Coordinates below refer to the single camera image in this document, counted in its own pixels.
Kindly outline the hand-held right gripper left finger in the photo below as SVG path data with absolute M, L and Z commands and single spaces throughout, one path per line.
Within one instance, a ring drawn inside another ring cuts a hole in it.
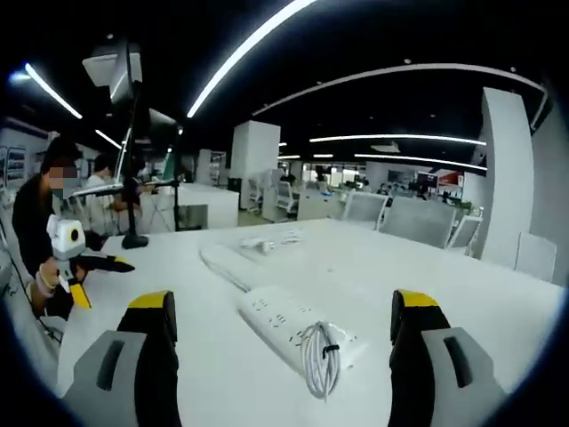
M 66 406 L 83 426 L 179 426 L 174 294 L 144 294 L 74 366 Z

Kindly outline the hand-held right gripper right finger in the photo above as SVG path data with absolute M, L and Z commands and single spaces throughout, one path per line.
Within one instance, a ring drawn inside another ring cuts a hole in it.
M 392 297 L 390 426 L 481 426 L 506 398 L 492 358 L 430 296 Z

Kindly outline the person's left hand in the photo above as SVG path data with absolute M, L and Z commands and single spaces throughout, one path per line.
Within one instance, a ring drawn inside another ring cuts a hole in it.
M 53 294 L 57 287 L 61 287 L 65 292 L 68 291 L 66 286 L 61 283 L 58 263 L 54 258 L 50 258 L 40 265 L 38 275 L 46 293 Z

